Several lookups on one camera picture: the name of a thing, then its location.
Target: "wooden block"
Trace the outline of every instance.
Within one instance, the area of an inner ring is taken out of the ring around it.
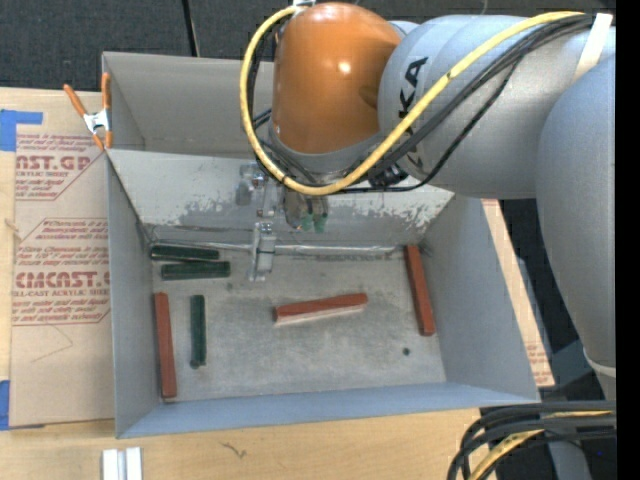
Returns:
[[[276,325],[295,323],[362,311],[369,302],[366,293],[350,293],[276,307]]]
[[[436,324],[433,319],[427,280],[424,275],[424,267],[420,258],[420,249],[417,245],[407,245],[404,249],[404,258],[407,264],[407,274],[409,275],[409,285],[413,296],[413,305],[418,318],[420,334],[431,336],[436,332]]]
[[[162,398],[175,398],[178,395],[178,382],[176,380],[175,358],[173,357],[169,297],[164,292],[158,292],[154,298],[158,354],[160,356],[160,391]]]

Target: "wooden table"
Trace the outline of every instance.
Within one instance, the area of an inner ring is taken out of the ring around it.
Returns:
[[[444,479],[475,409],[115,439],[111,420],[0,432],[0,477],[99,479],[102,450],[140,446],[145,480]]]

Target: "metal bracket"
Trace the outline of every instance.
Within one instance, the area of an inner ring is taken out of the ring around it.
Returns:
[[[103,450],[102,480],[142,480],[142,448]]]
[[[262,173],[256,174],[253,186],[263,194],[262,204],[256,210],[259,220],[253,230],[251,267],[247,277],[251,281],[265,281],[273,268],[273,258],[276,254],[277,236],[273,232],[273,219],[281,201],[283,187],[275,180],[265,178]]]

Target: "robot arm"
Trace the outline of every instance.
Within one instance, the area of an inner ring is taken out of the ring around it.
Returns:
[[[535,198],[585,355],[615,399],[615,27],[596,31],[572,12],[387,22],[325,3],[281,11],[256,35],[284,18],[264,141],[247,85],[259,38],[241,80],[265,169],[315,198],[393,192],[407,176],[470,197]],[[595,66],[582,74],[596,32]]]

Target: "yellow cable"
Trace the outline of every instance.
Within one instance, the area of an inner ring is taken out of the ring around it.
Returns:
[[[511,434],[509,437],[503,439],[498,446],[487,453],[476,468],[471,472],[469,480],[478,480],[481,478],[487,470],[495,464],[501,457],[509,453],[514,448],[520,446],[527,439],[544,432],[542,429],[528,430],[526,432],[519,432],[517,434]]]
[[[498,46],[500,43],[531,27],[556,21],[562,18],[567,18],[569,16],[582,14],[580,12],[573,11],[540,14],[538,16],[534,16],[533,18],[528,18],[526,20],[518,22],[511,27],[506,28],[502,32],[499,32],[492,38],[488,39],[476,49],[474,49],[471,53],[467,54],[461,61],[453,66],[453,68],[451,68],[448,73],[441,77],[424,94],[424,96],[422,96],[422,98],[418,100],[413,109],[411,109],[411,111],[404,117],[402,121],[400,121],[400,123],[398,123],[398,125],[391,131],[387,138],[382,141],[380,145],[356,169],[354,169],[344,178],[334,183],[322,187],[314,187],[298,183],[297,181],[287,177],[286,174],[282,172],[280,168],[265,153],[264,149],[262,149],[262,146],[260,145],[258,137],[256,137],[256,134],[253,130],[252,117],[249,113],[249,104],[247,101],[247,83],[249,79],[249,71],[258,42],[276,22],[286,16],[289,16],[290,14],[294,14],[299,11],[300,6],[289,6],[276,12],[258,28],[254,36],[251,38],[249,46],[247,47],[247,51],[245,52],[244,60],[242,62],[240,70],[240,113],[242,116],[242,124],[247,133],[249,143],[251,144],[251,147],[253,148],[260,161],[269,170],[269,172],[288,188],[310,196],[325,196],[334,194],[335,192],[338,192],[358,181],[371,167],[376,164],[376,162],[378,162],[382,158],[382,156],[387,151],[389,151],[389,149],[391,149],[391,147],[396,142],[398,142],[398,140],[400,140],[402,135],[420,117],[420,115],[426,110],[431,102],[449,85],[449,83],[451,83],[453,79],[463,73],[480,57]]]

